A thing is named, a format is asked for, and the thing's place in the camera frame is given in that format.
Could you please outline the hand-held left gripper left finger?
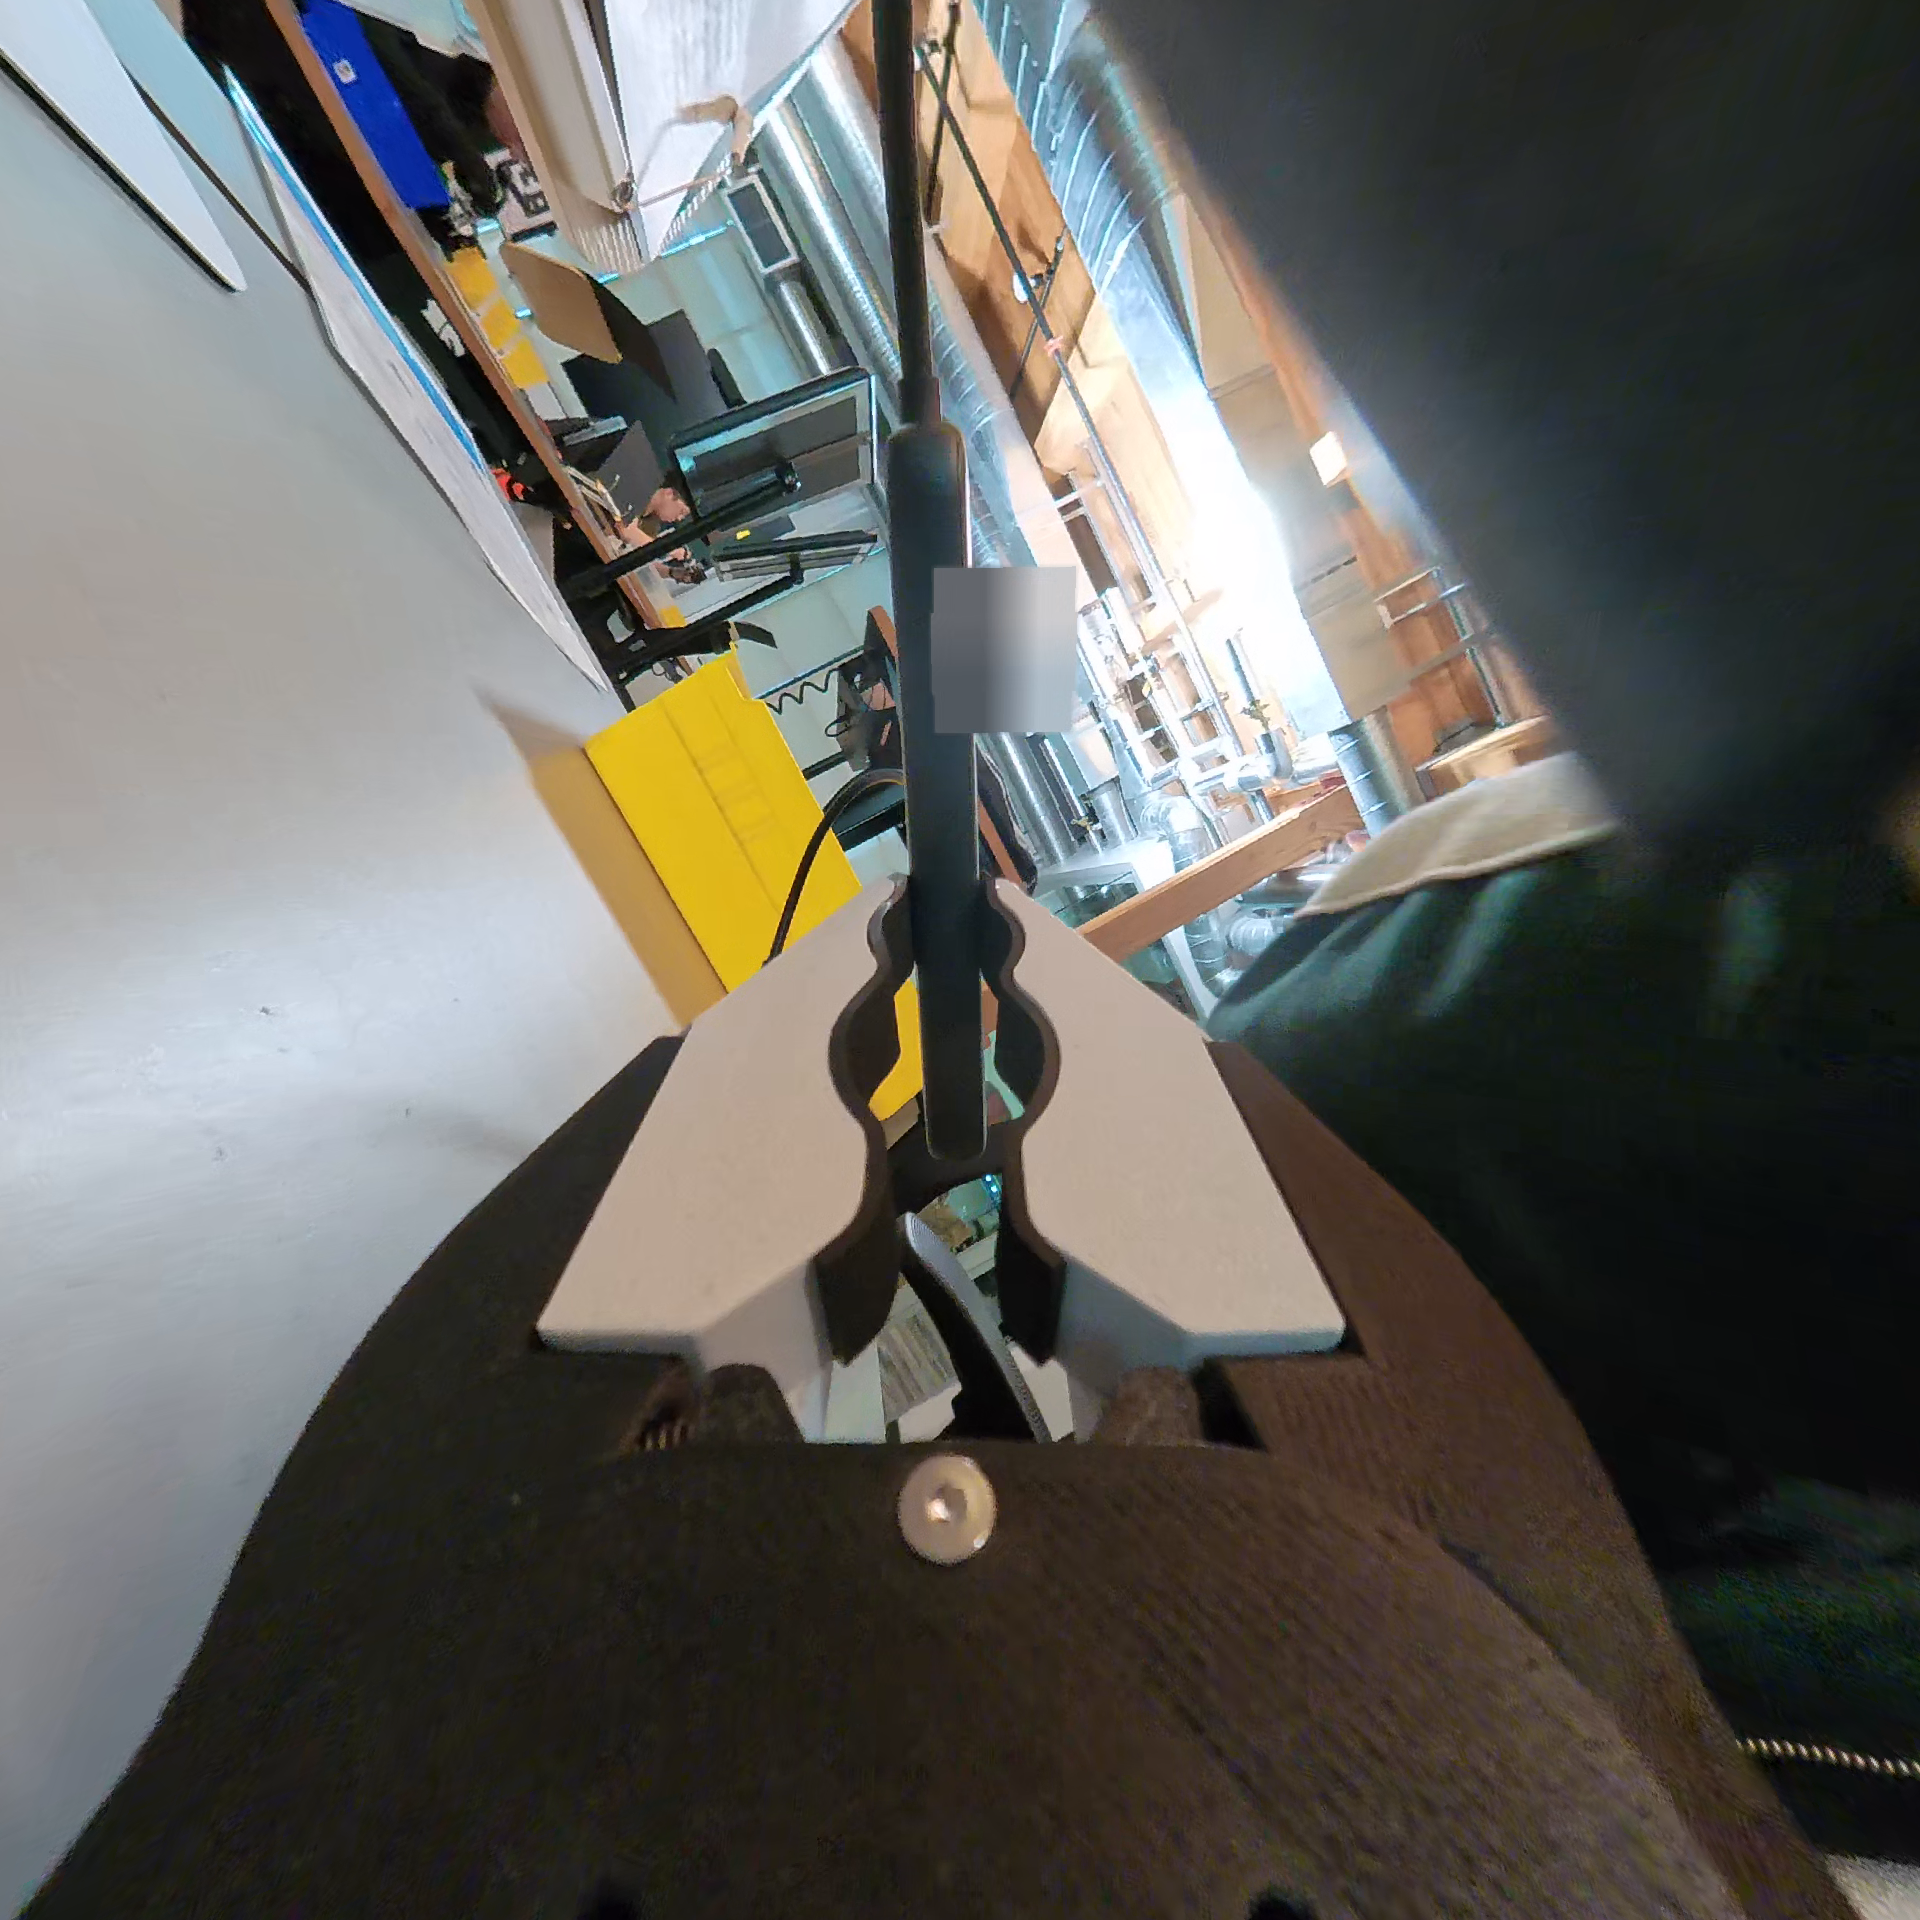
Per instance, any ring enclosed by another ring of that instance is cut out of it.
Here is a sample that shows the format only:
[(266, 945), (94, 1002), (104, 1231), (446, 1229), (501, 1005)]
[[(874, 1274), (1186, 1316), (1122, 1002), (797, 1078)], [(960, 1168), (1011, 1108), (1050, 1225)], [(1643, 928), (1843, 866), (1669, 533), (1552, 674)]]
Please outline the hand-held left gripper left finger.
[(754, 1365), (805, 1438), (878, 1337), (897, 1225), (872, 1112), (895, 968), (874, 880), (702, 1013), (536, 1318), (560, 1352)]

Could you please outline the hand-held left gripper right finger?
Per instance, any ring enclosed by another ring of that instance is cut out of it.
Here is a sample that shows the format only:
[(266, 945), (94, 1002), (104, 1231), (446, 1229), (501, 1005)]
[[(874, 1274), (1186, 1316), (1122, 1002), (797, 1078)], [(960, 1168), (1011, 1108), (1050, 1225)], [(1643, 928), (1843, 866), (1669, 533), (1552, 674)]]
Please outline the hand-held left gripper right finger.
[(1136, 1368), (1330, 1352), (1349, 1329), (1197, 1023), (1002, 880), (998, 1305), (1094, 1418)]

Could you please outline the black USB hub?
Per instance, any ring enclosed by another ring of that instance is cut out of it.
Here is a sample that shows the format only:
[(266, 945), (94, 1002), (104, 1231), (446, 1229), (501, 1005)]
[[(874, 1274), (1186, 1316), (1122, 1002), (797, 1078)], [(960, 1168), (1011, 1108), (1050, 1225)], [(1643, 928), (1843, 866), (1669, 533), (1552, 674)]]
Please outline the black USB hub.
[(939, 568), (968, 565), (968, 464), (943, 421), (935, 375), (914, 8), (870, 7), (879, 169), (895, 287), (901, 422), (886, 444), (893, 621), (903, 727), (906, 918), (918, 974), (923, 1126), (936, 1160), (970, 1160), (986, 1137), (976, 751), (970, 736), (936, 729), (933, 703), (933, 589)]

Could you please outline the grey desk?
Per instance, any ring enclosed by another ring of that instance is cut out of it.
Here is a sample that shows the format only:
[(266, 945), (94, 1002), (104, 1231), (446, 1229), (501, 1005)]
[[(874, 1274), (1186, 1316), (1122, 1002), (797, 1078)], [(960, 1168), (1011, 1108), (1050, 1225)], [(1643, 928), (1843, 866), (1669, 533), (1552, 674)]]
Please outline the grey desk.
[(3, 74), (3, 1916), (392, 1293), (722, 992), (177, 7), (90, 10), (246, 290)]

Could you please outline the dark green zip jacket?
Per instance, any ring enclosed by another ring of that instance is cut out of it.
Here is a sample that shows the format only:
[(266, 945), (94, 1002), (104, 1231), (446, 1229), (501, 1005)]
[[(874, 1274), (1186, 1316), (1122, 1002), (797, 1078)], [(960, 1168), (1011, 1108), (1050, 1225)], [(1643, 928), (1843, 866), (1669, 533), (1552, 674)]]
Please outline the dark green zip jacket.
[(1855, 1916), (1915, 1864), (1915, 4), (1106, 4), (1616, 812), (1211, 1036), (1350, 1316), (1119, 1624), (1153, 1903)]

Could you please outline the yellow plastic bin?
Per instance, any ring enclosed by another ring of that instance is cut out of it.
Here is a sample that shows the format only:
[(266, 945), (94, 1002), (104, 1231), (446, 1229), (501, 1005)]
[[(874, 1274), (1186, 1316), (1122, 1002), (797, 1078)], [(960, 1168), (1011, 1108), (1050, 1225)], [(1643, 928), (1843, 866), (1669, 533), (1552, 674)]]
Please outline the yellow plastic bin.
[(521, 321), (514, 296), (479, 246), (461, 246), (446, 261), (449, 282), (483, 334), (514, 389), (530, 392), (545, 385), (545, 365)]
[(761, 968), (822, 804), (733, 653), (586, 741), (493, 716), (672, 1025)]

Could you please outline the cream ribbed sweater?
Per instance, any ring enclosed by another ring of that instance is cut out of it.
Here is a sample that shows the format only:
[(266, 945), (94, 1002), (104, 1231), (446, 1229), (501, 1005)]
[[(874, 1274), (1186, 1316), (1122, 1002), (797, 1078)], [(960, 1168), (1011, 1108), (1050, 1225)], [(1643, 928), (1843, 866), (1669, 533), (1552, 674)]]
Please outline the cream ribbed sweater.
[(1618, 825), (1583, 761), (1559, 751), (1403, 813), (1338, 863), (1295, 920), (1538, 863), (1592, 845)]

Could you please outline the computer monitor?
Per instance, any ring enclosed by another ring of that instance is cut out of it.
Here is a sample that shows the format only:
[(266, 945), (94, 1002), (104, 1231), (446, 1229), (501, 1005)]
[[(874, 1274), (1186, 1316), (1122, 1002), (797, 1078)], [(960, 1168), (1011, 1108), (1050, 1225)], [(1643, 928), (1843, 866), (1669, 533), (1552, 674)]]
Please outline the computer monitor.
[(726, 525), (866, 488), (879, 478), (872, 375), (838, 367), (685, 424), (665, 460), (697, 519)]

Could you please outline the blue-striped clear plastic bag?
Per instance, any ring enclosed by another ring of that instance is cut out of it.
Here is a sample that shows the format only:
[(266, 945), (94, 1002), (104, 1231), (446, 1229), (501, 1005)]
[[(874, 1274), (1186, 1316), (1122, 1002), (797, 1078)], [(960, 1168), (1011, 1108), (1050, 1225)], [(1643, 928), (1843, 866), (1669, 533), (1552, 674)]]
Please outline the blue-striped clear plastic bag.
[(233, 71), (223, 71), (223, 90), (329, 348), (440, 490), (507, 594), (593, 687), (611, 692), (607, 671), (541, 570), (534, 548), (432, 365), (379, 302)]

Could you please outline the printed instruction sheet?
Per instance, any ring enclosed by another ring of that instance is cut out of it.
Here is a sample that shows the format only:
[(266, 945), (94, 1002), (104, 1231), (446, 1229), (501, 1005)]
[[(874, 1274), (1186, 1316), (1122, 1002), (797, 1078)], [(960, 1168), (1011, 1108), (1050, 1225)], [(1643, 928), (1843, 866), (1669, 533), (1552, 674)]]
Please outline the printed instruction sheet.
[(742, 162), (850, 1), (467, 1), (560, 232), (639, 271)]

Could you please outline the blue plastic bin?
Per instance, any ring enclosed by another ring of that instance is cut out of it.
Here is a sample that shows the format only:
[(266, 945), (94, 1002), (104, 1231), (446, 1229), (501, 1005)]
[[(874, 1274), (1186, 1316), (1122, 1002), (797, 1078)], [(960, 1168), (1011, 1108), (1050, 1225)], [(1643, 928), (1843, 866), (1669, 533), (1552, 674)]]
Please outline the blue plastic bin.
[(342, 104), (395, 196), (410, 209), (446, 209), (447, 182), (426, 150), (395, 77), (398, 58), (385, 58), (354, 7), (304, 1), (302, 30), (325, 61)]

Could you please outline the silver ventilation duct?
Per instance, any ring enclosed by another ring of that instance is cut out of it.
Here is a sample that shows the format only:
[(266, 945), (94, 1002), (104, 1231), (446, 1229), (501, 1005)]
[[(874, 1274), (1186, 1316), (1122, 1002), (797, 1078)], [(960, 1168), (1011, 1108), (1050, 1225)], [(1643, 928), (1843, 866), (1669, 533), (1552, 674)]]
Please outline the silver ventilation duct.
[[(827, 317), (872, 372), (883, 422), (897, 421), (901, 350), (879, 170), (879, 122), (834, 33), (761, 116), (754, 150), (800, 244)], [(943, 417), (966, 445), (977, 565), (1074, 562), (1039, 460), (947, 273), (925, 241), (928, 326)]]

